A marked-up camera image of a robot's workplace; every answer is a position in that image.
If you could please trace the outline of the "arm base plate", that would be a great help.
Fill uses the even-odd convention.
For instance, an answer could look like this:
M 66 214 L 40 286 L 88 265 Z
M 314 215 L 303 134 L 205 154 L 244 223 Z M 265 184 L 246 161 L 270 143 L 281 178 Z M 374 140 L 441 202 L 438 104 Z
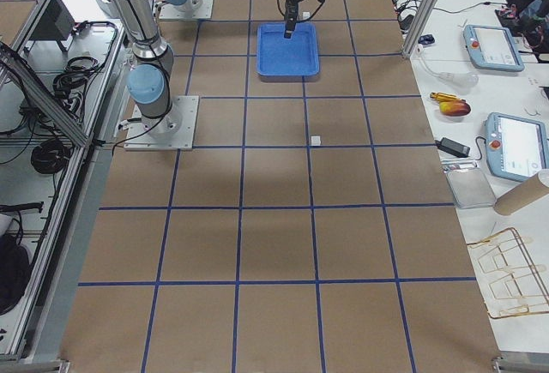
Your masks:
M 200 99 L 198 96 L 175 96 L 172 109 L 156 125 L 156 121 L 145 118 L 137 105 L 134 105 L 132 117 L 140 118 L 128 129 L 129 140 L 123 143 L 127 151 L 167 151 L 193 148 L 196 120 Z
M 188 0 L 183 5 L 164 3 L 158 18 L 161 21 L 209 20 L 212 16 L 214 0 Z

